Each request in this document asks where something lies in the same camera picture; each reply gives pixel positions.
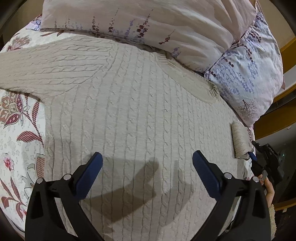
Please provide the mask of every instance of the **beige sweater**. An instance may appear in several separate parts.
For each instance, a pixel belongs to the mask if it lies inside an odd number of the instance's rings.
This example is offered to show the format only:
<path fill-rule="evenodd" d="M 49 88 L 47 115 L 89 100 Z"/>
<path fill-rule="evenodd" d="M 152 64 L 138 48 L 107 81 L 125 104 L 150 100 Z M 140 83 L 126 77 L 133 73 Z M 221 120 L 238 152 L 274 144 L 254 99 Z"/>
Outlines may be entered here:
<path fill-rule="evenodd" d="M 242 178 L 234 112 L 213 84 L 163 54 L 75 36 L 2 53 L 0 73 L 1 88 L 45 104 L 46 180 L 102 153 L 81 206 L 105 240 L 190 240 L 215 204 L 192 166 L 196 150 Z"/>

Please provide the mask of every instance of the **finger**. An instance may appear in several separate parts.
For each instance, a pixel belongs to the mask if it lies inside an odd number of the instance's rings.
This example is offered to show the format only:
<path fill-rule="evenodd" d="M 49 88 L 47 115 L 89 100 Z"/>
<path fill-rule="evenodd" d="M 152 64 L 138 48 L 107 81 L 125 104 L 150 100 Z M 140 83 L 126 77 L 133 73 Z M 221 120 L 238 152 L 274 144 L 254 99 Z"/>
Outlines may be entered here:
<path fill-rule="evenodd" d="M 268 207 L 271 206 L 273 198 L 274 198 L 274 194 L 268 193 L 266 195 L 266 201 L 267 201 Z"/>
<path fill-rule="evenodd" d="M 261 180 L 262 176 L 263 176 L 262 174 L 258 176 L 261 186 L 263 186 L 264 184 L 264 181 Z"/>
<path fill-rule="evenodd" d="M 272 186 L 272 183 L 268 180 L 268 178 L 265 179 L 264 184 L 267 192 L 274 195 L 274 187 Z"/>

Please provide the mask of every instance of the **wooden frame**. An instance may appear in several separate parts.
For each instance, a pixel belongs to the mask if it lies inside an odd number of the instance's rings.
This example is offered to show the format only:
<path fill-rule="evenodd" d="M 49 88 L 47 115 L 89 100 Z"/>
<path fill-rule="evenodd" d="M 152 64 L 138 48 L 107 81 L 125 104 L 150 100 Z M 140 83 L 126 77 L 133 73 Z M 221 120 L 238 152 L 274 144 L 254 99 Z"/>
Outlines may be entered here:
<path fill-rule="evenodd" d="M 0 50 L 4 47 L 3 35 L 0 36 Z"/>
<path fill-rule="evenodd" d="M 285 208 L 289 208 L 296 205 L 296 198 L 290 199 L 288 201 L 274 203 L 274 210 L 279 211 Z"/>
<path fill-rule="evenodd" d="M 284 73 L 296 65 L 296 38 L 293 38 L 280 49 L 283 59 Z M 296 83 L 274 98 L 274 102 L 282 99 L 296 89 Z M 296 99 L 280 108 L 261 116 L 254 124 L 256 139 L 269 136 L 296 122 Z"/>

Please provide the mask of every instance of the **blue gripper pad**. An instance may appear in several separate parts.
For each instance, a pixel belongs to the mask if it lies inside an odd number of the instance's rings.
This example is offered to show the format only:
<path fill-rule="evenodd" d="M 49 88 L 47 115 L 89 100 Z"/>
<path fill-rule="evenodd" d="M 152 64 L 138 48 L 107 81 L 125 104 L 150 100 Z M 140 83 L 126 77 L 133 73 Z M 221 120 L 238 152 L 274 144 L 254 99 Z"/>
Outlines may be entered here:
<path fill-rule="evenodd" d="M 83 174 L 76 183 L 75 198 L 77 200 L 82 200 L 86 198 L 102 166 L 103 157 L 101 153 L 96 152 L 87 163 L 87 168 L 84 170 Z"/>
<path fill-rule="evenodd" d="M 219 169 L 218 166 L 216 164 L 209 163 L 199 150 L 193 153 L 192 163 L 209 196 L 216 199 L 216 201 L 220 200 L 220 183 L 209 165 L 215 165 L 216 168 Z"/>
<path fill-rule="evenodd" d="M 249 154 L 252 161 L 257 161 L 257 157 L 254 155 L 253 152 L 248 152 L 248 154 Z"/>

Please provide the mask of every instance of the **pillow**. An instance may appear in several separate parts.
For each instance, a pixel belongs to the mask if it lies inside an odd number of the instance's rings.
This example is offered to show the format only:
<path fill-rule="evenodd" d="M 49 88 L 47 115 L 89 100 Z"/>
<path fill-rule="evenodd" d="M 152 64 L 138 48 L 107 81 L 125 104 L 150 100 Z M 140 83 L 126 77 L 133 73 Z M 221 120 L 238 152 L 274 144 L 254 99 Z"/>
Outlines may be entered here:
<path fill-rule="evenodd" d="M 26 26 L 26 29 L 40 31 L 41 19 L 42 19 L 42 14 L 38 15 L 31 22 L 29 22 Z"/>
<path fill-rule="evenodd" d="M 205 71 L 250 30 L 256 12 L 248 0 L 45 0 L 41 30 L 109 34 Z"/>
<path fill-rule="evenodd" d="M 246 41 L 234 44 L 206 73 L 247 126 L 273 102 L 283 84 L 279 47 L 261 12 Z"/>

